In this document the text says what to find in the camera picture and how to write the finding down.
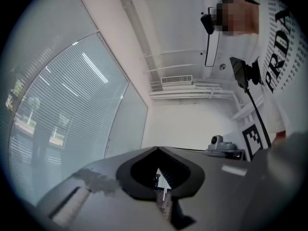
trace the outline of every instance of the vent grille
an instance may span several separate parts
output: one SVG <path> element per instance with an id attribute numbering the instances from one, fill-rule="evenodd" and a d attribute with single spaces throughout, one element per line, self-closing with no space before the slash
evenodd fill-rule
<path id="1" fill-rule="evenodd" d="M 173 77 L 165 77 L 161 78 L 162 84 L 167 84 L 167 83 L 175 83 L 175 82 L 192 82 L 193 81 L 193 76 L 192 75 L 183 75 L 183 76 L 173 76 Z"/>

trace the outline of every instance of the ceiling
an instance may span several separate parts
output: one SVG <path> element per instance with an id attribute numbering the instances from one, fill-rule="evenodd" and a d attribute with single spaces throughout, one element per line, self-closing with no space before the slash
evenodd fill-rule
<path id="1" fill-rule="evenodd" d="M 256 35 L 219 36 L 213 67 L 205 67 L 207 33 L 200 18 L 220 0 L 121 0 L 148 65 L 150 82 L 192 75 L 234 81 L 231 56 L 249 61 Z M 219 70 L 220 64 L 226 64 Z"/>

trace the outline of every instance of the air conditioner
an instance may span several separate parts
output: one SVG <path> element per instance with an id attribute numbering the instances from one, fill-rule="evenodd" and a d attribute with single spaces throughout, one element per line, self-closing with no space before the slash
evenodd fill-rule
<path id="1" fill-rule="evenodd" d="M 187 90 L 195 89 L 192 75 L 172 76 L 161 78 L 163 90 Z"/>

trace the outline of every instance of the hand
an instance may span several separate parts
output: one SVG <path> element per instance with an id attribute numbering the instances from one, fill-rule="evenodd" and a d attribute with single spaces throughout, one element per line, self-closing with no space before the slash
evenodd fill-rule
<path id="1" fill-rule="evenodd" d="M 276 145 L 285 139 L 285 131 L 276 133 L 276 137 L 272 143 L 272 145 Z"/>

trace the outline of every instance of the black stand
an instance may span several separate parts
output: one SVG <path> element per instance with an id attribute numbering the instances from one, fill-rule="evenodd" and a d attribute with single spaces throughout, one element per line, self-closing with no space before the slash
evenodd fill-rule
<path id="1" fill-rule="evenodd" d="M 268 132 L 266 131 L 266 128 L 265 128 L 265 126 L 264 126 L 264 123 L 263 123 L 263 121 L 262 121 L 262 118 L 261 118 L 261 116 L 260 116 L 260 114 L 259 114 L 259 111 L 258 111 L 258 109 L 257 109 L 257 107 L 256 107 L 256 105 L 255 105 L 255 102 L 254 102 L 254 100 L 253 100 L 253 98 L 252 98 L 252 96 L 251 96 L 251 94 L 250 94 L 248 88 L 246 89 L 246 93 L 248 94 L 248 96 L 249 96 L 249 98 L 250 98 L 250 100 L 251 100 L 251 102 L 252 102 L 252 104 L 253 104 L 253 106 L 254 106 L 254 108 L 255 108 L 255 110 L 256 110 L 257 117 L 258 117 L 258 119 L 259 119 L 259 121 L 260 121 L 262 130 L 263 130 L 263 133 L 264 133 L 264 136 L 265 136 L 266 143 L 268 144 L 268 147 L 270 148 L 270 147 L 271 147 L 271 143 L 270 143 L 270 138 L 269 138 Z"/>

